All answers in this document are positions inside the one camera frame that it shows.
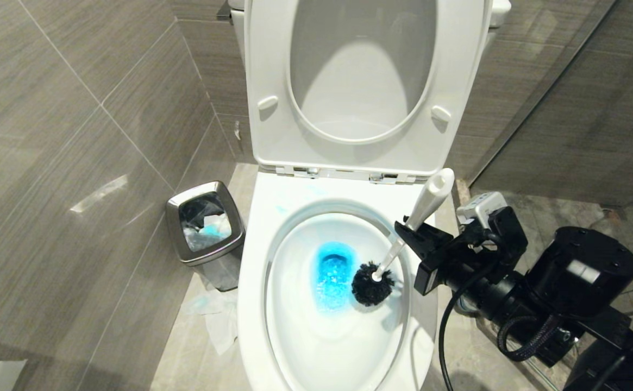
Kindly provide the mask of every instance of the stainless steel trash can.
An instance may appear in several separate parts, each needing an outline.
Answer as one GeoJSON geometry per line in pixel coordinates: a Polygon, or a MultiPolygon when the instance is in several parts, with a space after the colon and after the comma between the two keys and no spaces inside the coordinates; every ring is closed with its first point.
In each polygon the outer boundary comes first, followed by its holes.
{"type": "Polygon", "coordinates": [[[167,202],[167,225],[179,258],[218,291],[239,285],[244,224],[227,187],[213,181],[167,202]]]}

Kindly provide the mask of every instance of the black cable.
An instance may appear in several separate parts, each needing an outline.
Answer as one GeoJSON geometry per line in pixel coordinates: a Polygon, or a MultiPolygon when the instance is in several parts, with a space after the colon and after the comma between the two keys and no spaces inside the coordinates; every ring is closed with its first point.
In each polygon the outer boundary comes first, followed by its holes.
{"type": "Polygon", "coordinates": [[[618,367],[620,367],[620,364],[622,364],[625,361],[625,356],[618,356],[617,358],[615,358],[614,361],[612,361],[609,366],[605,367],[605,369],[603,371],[601,371],[601,374],[599,374],[599,378],[597,378],[596,383],[594,384],[594,387],[592,387],[591,391],[599,391],[601,389],[601,387],[604,385],[604,383],[609,380],[609,377],[611,376],[611,374],[618,369],[618,367]]]}
{"type": "Polygon", "coordinates": [[[495,245],[497,245],[498,252],[502,252],[502,251],[506,250],[505,242],[502,240],[500,235],[497,235],[496,233],[492,232],[491,230],[485,230],[485,232],[483,232],[483,236],[485,236],[485,238],[487,238],[487,240],[490,240],[493,243],[495,243],[495,245]]]}
{"type": "Polygon", "coordinates": [[[483,269],[479,270],[476,274],[473,275],[469,280],[463,283],[461,287],[452,295],[451,300],[449,300],[449,304],[447,304],[446,309],[444,310],[444,314],[442,315],[442,320],[440,322],[440,367],[442,370],[442,378],[444,378],[444,384],[448,391],[454,391],[454,388],[451,386],[451,380],[449,379],[449,373],[446,369],[446,361],[444,359],[444,332],[446,330],[446,324],[449,320],[449,315],[451,315],[451,310],[454,308],[454,305],[459,300],[459,298],[463,295],[471,285],[475,284],[481,278],[490,274],[490,272],[495,269],[495,266],[498,264],[500,258],[497,261],[492,262],[486,265],[483,269]]]}
{"type": "Polygon", "coordinates": [[[555,331],[557,331],[557,327],[562,323],[562,319],[557,315],[550,314],[548,319],[541,326],[539,331],[534,334],[534,336],[529,339],[527,343],[525,343],[522,347],[515,351],[510,351],[507,349],[507,337],[510,334],[510,329],[515,325],[523,322],[538,322],[537,317],[533,316],[525,316],[525,317],[515,317],[505,322],[505,324],[500,327],[500,331],[497,332],[497,348],[500,349],[502,354],[507,356],[512,361],[525,361],[531,356],[533,356],[541,346],[550,337],[553,336],[555,331]]]}

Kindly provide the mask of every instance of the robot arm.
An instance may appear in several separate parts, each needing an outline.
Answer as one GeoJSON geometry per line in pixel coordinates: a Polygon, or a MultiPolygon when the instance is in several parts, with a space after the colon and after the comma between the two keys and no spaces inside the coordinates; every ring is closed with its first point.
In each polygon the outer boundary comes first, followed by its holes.
{"type": "MultiPolygon", "coordinates": [[[[500,193],[481,195],[457,214],[462,224],[456,238],[430,225],[413,231],[396,222],[396,233],[421,259],[414,285],[420,294],[444,284],[458,293],[455,297],[463,295],[500,327],[498,349],[513,361],[536,356],[552,366],[587,332],[597,341],[578,358],[565,390],[633,386],[631,319],[610,306],[633,280],[629,250],[594,230],[559,228],[533,269],[522,275],[514,268],[527,237],[500,193]],[[508,337],[522,347],[509,351],[508,337]]],[[[445,381],[450,388],[447,376],[445,381]]]]}

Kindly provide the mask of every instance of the toilet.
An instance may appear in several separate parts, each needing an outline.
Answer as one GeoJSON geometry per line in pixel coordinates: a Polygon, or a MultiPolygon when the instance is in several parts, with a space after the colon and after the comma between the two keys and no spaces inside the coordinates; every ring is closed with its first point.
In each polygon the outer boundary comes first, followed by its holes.
{"type": "Polygon", "coordinates": [[[488,30],[509,3],[230,5],[261,166],[237,302],[249,383],[416,391],[433,358],[437,312],[436,293],[412,289],[418,258],[400,253],[393,293],[379,305],[358,304],[349,284],[359,265],[381,262],[393,223],[443,168],[488,30]]]}

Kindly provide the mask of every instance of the blue water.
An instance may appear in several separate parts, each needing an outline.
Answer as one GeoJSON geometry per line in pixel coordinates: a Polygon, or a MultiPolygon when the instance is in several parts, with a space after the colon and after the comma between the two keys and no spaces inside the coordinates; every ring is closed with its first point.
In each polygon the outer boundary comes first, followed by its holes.
{"type": "Polygon", "coordinates": [[[340,242],[319,247],[314,259],[314,300],[321,312],[336,312],[348,305],[353,276],[358,269],[353,248],[340,242]]]}

